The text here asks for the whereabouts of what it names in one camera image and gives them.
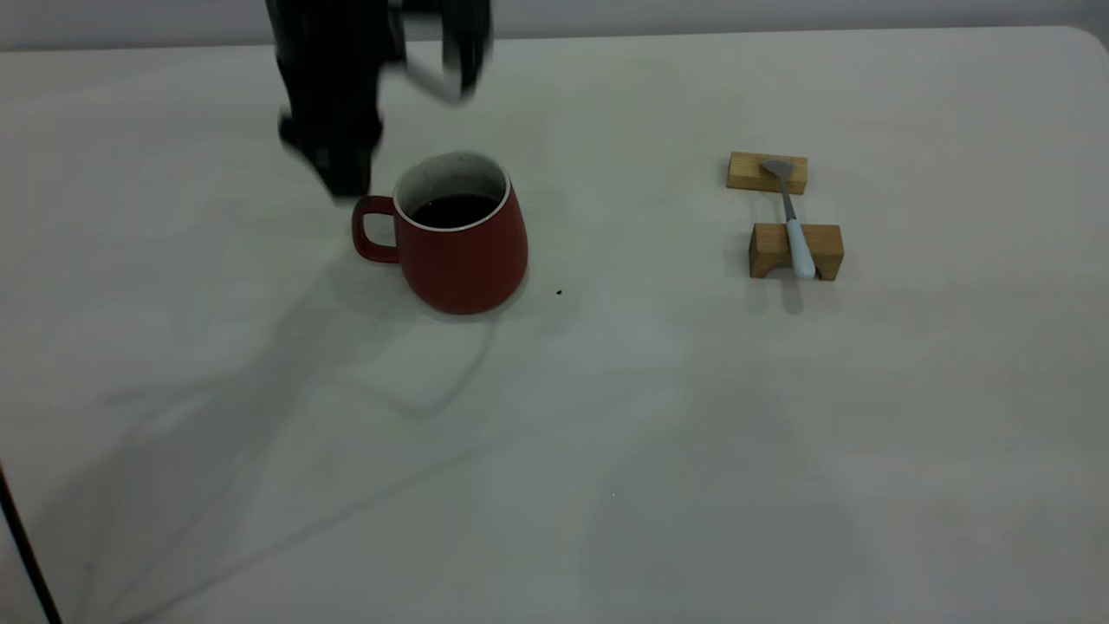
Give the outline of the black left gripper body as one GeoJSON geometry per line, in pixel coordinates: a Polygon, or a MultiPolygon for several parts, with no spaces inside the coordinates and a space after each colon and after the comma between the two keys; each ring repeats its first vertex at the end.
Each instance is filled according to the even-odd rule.
{"type": "Polygon", "coordinates": [[[379,78],[403,58],[399,1],[267,1],[282,131],[379,131],[379,78]]]}

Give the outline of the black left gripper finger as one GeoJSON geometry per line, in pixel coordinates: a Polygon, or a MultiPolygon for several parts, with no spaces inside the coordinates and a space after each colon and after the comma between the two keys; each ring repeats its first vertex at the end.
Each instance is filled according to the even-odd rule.
{"type": "Polygon", "coordinates": [[[373,158],[383,135],[381,126],[358,127],[352,132],[333,132],[325,139],[326,165],[324,181],[332,198],[362,198],[372,190],[373,158]]]}
{"type": "Polygon", "coordinates": [[[282,144],[305,158],[317,174],[328,173],[328,112],[282,112],[278,134],[282,144]]]}

